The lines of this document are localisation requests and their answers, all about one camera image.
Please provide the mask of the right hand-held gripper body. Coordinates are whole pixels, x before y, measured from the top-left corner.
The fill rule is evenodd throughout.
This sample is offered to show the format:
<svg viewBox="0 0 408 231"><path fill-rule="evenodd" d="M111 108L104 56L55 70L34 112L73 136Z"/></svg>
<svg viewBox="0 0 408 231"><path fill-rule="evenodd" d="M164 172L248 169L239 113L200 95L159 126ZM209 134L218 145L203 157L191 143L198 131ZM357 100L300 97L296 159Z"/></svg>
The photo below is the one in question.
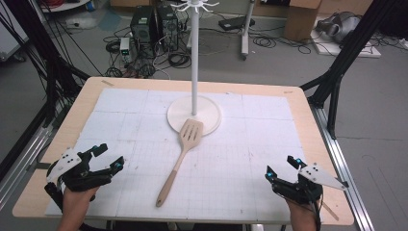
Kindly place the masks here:
<svg viewBox="0 0 408 231"><path fill-rule="evenodd" d="M298 170L297 182L291 183L278 177L274 178L274 192L298 204L317 202L323 194L323 186L345 191L348 188L346 181L340 181L328 171L312 164L295 164Z"/></svg>

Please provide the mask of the wooden slotted spatula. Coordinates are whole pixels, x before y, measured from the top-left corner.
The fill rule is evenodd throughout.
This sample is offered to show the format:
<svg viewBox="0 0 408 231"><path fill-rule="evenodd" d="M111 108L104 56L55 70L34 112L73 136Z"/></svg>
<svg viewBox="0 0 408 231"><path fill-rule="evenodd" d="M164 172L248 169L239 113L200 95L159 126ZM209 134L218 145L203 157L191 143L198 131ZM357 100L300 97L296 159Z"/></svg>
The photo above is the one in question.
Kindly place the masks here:
<svg viewBox="0 0 408 231"><path fill-rule="evenodd" d="M172 184L176 178L178 170L182 165L182 162L186 154L194 147L200 144L203 135L203 123L194 119L187 119L179 131L178 138L181 145L181 153L171 171L167 177L158 197L156 200L156 206L161 207L171 190Z"/></svg>

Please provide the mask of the white hook rack stand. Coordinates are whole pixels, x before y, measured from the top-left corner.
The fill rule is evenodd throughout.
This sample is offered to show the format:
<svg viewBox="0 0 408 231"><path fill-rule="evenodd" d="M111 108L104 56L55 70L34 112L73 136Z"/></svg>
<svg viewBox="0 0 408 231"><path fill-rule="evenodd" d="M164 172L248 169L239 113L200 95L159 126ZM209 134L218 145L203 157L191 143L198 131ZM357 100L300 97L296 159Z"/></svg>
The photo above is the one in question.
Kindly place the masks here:
<svg viewBox="0 0 408 231"><path fill-rule="evenodd" d="M203 123L203 135L214 132L221 123L222 115L219 105L212 99L198 94L198 63L199 63L199 13L207 12L208 0L182 0L180 5L174 5L179 12L191 11L191 95L173 101L167 109L167 121L177 132L187 119Z"/></svg>

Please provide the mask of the person's left hand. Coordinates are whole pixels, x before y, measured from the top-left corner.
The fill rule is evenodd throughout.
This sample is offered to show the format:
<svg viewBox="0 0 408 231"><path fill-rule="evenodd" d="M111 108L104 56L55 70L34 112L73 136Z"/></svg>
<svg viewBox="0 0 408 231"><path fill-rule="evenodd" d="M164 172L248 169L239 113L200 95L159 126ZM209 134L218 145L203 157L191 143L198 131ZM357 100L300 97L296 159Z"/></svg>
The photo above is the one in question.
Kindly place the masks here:
<svg viewBox="0 0 408 231"><path fill-rule="evenodd" d="M84 192L73 192L64 189L63 215L56 231L78 231L85 220L90 199L99 188L92 188Z"/></svg>

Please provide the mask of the white grid mat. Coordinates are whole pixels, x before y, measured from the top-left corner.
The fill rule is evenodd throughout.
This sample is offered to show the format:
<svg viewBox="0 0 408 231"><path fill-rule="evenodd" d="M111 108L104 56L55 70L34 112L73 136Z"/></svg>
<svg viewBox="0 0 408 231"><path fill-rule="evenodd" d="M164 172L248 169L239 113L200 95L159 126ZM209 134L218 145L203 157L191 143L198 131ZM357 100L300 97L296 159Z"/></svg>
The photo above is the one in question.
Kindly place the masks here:
<svg viewBox="0 0 408 231"><path fill-rule="evenodd" d="M118 157L124 168L98 191L91 218L183 222L284 223L289 209L265 177L270 166L290 182L297 171L289 156L303 159L305 145L287 98L213 93L221 108L218 128L184 158L161 207L157 197L181 152L166 118L177 91L105 89L75 143L86 151L108 150L90 162L93 170Z"/></svg>

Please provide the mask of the thin wooden stick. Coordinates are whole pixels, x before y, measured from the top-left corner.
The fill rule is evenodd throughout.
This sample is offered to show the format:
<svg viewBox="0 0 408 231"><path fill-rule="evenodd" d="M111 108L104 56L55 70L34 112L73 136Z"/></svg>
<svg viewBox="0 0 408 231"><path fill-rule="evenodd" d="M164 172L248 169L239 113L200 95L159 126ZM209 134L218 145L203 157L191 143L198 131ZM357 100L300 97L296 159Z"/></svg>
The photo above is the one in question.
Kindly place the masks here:
<svg viewBox="0 0 408 231"><path fill-rule="evenodd" d="M339 220L339 217L336 215L336 213L324 201L321 202L321 205L334 220Z"/></svg>

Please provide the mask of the small grey power supply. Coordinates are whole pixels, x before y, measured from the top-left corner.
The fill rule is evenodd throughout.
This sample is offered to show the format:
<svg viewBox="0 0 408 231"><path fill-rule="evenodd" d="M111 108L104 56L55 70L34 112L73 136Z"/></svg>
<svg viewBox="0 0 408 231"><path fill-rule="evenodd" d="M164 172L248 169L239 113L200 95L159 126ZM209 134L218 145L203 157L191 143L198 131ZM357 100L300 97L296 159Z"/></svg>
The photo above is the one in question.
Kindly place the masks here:
<svg viewBox="0 0 408 231"><path fill-rule="evenodd" d="M122 61L126 64L132 61L131 49L130 49L130 39L129 38L121 38L120 39L120 47L119 51L121 54Z"/></svg>

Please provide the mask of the white floor board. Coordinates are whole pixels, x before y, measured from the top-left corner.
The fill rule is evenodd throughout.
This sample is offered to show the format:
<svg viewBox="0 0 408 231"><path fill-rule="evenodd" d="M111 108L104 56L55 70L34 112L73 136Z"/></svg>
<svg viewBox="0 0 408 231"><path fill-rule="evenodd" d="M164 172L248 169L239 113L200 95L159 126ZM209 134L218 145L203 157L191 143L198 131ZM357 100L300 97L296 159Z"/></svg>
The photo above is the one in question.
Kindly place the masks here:
<svg viewBox="0 0 408 231"><path fill-rule="evenodd" d="M316 32L315 30L311 32L310 39L316 48L317 53L320 55L337 57L343 52L350 54L358 52L358 58L379 59L381 57L381 53L370 42L367 42L362 47L341 47L325 33Z"/></svg>

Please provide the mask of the black computer tower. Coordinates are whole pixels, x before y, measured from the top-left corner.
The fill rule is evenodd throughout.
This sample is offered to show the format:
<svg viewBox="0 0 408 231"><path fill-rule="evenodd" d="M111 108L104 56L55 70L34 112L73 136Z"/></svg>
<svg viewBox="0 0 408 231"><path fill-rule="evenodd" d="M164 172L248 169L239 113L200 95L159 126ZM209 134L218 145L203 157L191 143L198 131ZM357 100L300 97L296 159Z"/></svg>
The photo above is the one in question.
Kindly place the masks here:
<svg viewBox="0 0 408 231"><path fill-rule="evenodd" d="M152 6L136 6L130 28L140 43L149 43L154 38L154 9Z"/></svg>
<svg viewBox="0 0 408 231"><path fill-rule="evenodd" d="M158 27L161 44L167 51L178 49L178 17L171 6L159 5L157 8Z"/></svg>

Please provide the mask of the cardboard box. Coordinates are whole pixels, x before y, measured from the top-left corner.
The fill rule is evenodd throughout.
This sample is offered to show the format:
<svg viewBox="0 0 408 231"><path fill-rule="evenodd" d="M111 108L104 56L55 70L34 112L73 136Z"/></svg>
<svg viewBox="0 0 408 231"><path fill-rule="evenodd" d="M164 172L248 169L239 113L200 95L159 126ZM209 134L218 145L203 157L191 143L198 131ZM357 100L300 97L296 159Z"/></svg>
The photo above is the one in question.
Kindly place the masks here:
<svg viewBox="0 0 408 231"><path fill-rule="evenodd" d="M302 42L310 37L321 0L290 0L284 38Z"/></svg>

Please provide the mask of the grey vacuum cleaner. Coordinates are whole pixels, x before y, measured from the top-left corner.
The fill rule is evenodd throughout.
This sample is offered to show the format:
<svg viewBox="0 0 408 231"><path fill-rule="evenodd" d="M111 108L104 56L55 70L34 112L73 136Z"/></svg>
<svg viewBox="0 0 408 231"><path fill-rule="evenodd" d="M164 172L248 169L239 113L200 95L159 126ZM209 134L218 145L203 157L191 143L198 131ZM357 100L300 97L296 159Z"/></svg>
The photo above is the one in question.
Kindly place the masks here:
<svg viewBox="0 0 408 231"><path fill-rule="evenodd" d="M341 44L356 29L360 21L361 17L351 12L333 13L317 22L316 31L325 33Z"/></svg>

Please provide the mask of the round white table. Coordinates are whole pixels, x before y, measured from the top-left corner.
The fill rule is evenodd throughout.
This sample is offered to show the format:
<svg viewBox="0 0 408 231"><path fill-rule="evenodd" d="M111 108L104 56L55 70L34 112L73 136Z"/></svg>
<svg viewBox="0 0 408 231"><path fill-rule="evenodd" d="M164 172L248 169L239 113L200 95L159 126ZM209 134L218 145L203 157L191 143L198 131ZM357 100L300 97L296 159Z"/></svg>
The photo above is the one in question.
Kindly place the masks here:
<svg viewBox="0 0 408 231"><path fill-rule="evenodd" d="M90 0L49 0L47 3L40 3L40 9L44 13L57 13L84 7Z"/></svg>

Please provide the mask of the flat black device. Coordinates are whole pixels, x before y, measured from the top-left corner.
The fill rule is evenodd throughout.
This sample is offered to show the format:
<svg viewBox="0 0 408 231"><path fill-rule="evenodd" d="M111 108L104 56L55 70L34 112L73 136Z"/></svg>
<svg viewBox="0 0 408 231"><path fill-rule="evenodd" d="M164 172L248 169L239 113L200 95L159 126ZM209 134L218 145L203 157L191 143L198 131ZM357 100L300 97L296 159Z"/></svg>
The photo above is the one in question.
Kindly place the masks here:
<svg viewBox="0 0 408 231"><path fill-rule="evenodd" d="M232 31L232 30L239 30L244 29L246 25L246 17L245 16L238 16L229 19L220 20L218 25L224 31Z"/></svg>

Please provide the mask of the aluminium rail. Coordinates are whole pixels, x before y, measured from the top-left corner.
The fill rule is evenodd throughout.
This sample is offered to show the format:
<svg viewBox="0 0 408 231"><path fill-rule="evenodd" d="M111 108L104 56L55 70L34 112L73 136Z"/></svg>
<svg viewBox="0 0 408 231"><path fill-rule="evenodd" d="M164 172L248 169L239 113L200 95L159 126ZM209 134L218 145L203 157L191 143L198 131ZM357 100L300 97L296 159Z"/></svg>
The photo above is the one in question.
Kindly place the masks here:
<svg viewBox="0 0 408 231"><path fill-rule="evenodd" d="M50 140L52 134L52 127L40 126L29 137L27 143L23 145L23 149L18 152L16 161L0 182L0 211L7 205L17 186L35 163L36 158Z"/></svg>
<svg viewBox="0 0 408 231"><path fill-rule="evenodd" d="M330 159L337 175L341 180L348 183L348 188L345 190L345 197L348 204L350 205L351 212L354 216L354 221L358 226L358 230L375 231L369 213L366 209L361 195L359 194L357 186L354 182L354 178L349 170L340 144L336 139L333 139L331 137L328 129L326 128L328 116L326 115L324 109L316 109L315 107L312 107L311 111L320 129L320 133L325 142L326 148L328 150Z"/></svg>

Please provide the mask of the black metal frame stand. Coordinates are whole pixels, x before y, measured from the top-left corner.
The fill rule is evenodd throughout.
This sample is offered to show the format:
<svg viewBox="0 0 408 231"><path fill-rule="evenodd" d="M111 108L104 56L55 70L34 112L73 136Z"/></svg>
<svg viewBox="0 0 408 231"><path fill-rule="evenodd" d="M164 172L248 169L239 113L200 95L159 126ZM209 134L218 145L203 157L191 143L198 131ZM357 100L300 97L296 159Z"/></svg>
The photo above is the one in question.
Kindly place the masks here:
<svg viewBox="0 0 408 231"><path fill-rule="evenodd" d="M75 76L87 81L89 75L61 56L29 0L0 0L1 3L8 7L39 56L44 60L44 68L41 68L36 60L32 60L32 64L38 75L44 77L46 81L46 103L42 110L45 115L45 123L49 124L56 116L57 101L64 98L75 98L79 94L82 87L75 80Z"/></svg>
<svg viewBox="0 0 408 231"><path fill-rule="evenodd" d="M392 11L398 1L399 0L373 0L365 14L362 16L360 23L352 32L350 39L345 42L344 46L362 47L369 42L374 32ZM341 82L357 57L358 52L354 54L347 52L339 54L326 72L300 87L302 90L317 88L314 93L308 97L309 104L317 109L322 109L326 99L330 98L326 128L333 139L336 138L336 116Z"/></svg>

